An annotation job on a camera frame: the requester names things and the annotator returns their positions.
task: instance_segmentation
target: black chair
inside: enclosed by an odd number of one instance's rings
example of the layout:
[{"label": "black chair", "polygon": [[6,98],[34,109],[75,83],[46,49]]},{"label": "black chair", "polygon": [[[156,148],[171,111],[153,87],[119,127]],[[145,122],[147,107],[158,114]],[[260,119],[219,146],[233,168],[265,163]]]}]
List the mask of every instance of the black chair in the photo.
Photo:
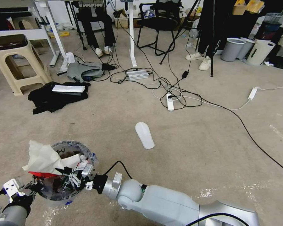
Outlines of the black chair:
[{"label": "black chair", "polygon": [[[152,5],[151,8],[155,10],[155,17],[144,18],[144,12],[142,10],[142,7],[145,5]],[[173,47],[168,52],[173,51],[175,48],[173,30],[180,24],[180,18],[179,18],[180,7],[182,7],[181,0],[173,0],[166,2],[156,0],[155,3],[140,4],[139,8],[141,11],[141,20],[139,20],[137,24],[140,25],[141,27],[139,28],[137,47],[139,49],[144,47],[150,47],[155,50],[155,55],[157,56],[163,55],[167,53],[167,51],[163,51],[157,48],[159,31],[170,31],[172,33],[172,38],[173,38]],[[139,39],[141,36],[142,27],[144,26],[156,30],[156,40],[153,43],[144,46],[139,46]]]}]

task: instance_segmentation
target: person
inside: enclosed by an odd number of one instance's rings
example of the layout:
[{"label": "person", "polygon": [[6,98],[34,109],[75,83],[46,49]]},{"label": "person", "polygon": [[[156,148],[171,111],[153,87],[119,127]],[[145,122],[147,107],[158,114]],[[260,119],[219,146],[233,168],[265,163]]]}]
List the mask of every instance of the person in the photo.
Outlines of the person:
[{"label": "person", "polygon": [[[95,6],[96,17],[92,16],[91,7],[79,7],[78,20],[82,22],[82,26],[85,30],[85,35],[87,38],[87,43],[89,46],[95,48],[95,53],[98,57],[101,57],[104,53],[111,55],[112,46],[116,42],[113,28],[112,19],[106,13],[105,7]],[[102,21],[104,23],[104,43],[105,47],[103,50],[99,47],[97,39],[92,30],[91,22]]]},{"label": "person", "polygon": [[226,38],[224,29],[226,20],[232,14],[236,0],[215,0],[214,17],[214,46],[212,46],[213,32],[213,1],[204,0],[197,30],[200,30],[200,42],[195,53],[186,55],[187,60],[202,60],[199,70],[206,71],[212,64],[212,57],[215,55],[219,45]]}]

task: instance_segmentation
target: gray cloth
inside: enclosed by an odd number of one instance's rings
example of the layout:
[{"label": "gray cloth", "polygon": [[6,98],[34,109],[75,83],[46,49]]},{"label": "gray cloth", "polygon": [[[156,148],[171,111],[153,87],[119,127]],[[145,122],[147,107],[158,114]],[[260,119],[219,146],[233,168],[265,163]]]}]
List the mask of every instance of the gray cloth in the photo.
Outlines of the gray cloth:
[{"label": "gray cloth", "polygon": [[79,82],[91,81],[103,75],[101,63],[70,63],[66,75]]}]

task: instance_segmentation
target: floor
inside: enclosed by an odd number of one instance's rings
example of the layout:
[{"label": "floor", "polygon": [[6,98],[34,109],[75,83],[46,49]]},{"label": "floor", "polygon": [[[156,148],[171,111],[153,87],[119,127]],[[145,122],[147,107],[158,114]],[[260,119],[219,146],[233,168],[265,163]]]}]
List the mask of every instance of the floor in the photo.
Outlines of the floor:
[{"label": "floor", "polygon": [[[154,40],[154,35],[153,31],[144,29],[142,43]],[[103,45],[101,33],[97,32],[96,36]],[[67,51],[83,56],[86,61],[97,61],[90,47],[82,50],[75,32],[62,40]],[[172,70],[179,76],[189,64],[184,59],[186,42],[187,37],[181,36],[169,55]],[[128,43],[128,35],[119,30],[116,48],[123,68],[132,66]],[[160,47],[165,49],[168,43],[170,35],[162,33]],[[49,49],[39,51],[41,58],[49,63]],[[152,49],[144,48],[144,52],[155,71],[175,83],[167,60],[159,65],[161,57],[156,57]],[[139,50],[136,50],[136,60],[139,67],[149,67]],[[245,103],[254,86],[283,86],[281,69],[249,66],[238,60],[224,62],[216,56],[211,78],[209,71],[197,69],[199,64],[200,61],[192,61],[188,77],[180,82],[181,87],[228,108],[238,108]],[[68,81],[63,75],[55,75],[60,65],[61,58],[51,69],[52,78],[57,82]],[[124,74],[115,76],[123,78]],[[143,82],[153,83],[152,77]],[[34,104],[27,96],[36,87],[39,86],[29,87],[24,96],[15,97],[0,72],[0,189],[4,182],[16,176],[29,180],[30,176],[21,168],[28,162],[29,140],[43,144],[76,140],[96,153],[99,172],[122,160],[140,183],[184,192],[200,204],[218,199],[256,210],[260,225],[283,226],[283,169],[256,147],[232,113],[209,105],[168,112],[151,90],[136,83],[115,84],[106,80],[91,82],[86,100],[54,113],[33,115]],[[156,95],[163,93],[164,90],[156,91]],[[283,165],[283,89],[258,91],[256,97],[236,113],[256,142]],[[135,132],[135,124],[140,121],[150,128],[155,142],[151,150],[143,148]],[[121,166],[116,166],[111,175],[116,171],[127,179]],[[6,197],[0,197],[2,205],[6,202]],[[96,191],[83,191],[65,207],[55,207],[37,196],[26,225],[156,224],[141,214],[121,210],[116,201]]]}]

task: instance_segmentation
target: white sneaker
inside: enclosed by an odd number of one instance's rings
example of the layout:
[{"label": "white sneaker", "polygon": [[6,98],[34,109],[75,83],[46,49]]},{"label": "white sneaker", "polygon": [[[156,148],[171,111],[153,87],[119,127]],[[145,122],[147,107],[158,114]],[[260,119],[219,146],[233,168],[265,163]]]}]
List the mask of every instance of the white sneaker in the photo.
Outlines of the white sneaker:
[{"label": "white sneaker", "polygon": [[112,54],[112,50],[109,46],[105,46],[104,47],[104,53],[111,55]]},{"label": "white sneaker", "polygon": [[99,49],[99,48],[95,49],[95,53],[98,56],[98,58],[100,58],[103,55],[103,51],[101,49]]},{"label": "white sneaker", "polygon": [[186,55],[186,60],[201,60],[204,58],[204,54],[201,54],[199,52],[191,53]]},{"label": "white sneaker", "polygon": [[203,59],[202,63],[199,65],[198,69],[201,70],[201,71],[206,71],[210,68],[211,64],[212,64],[211,58],[209,56],[206,56]]}]

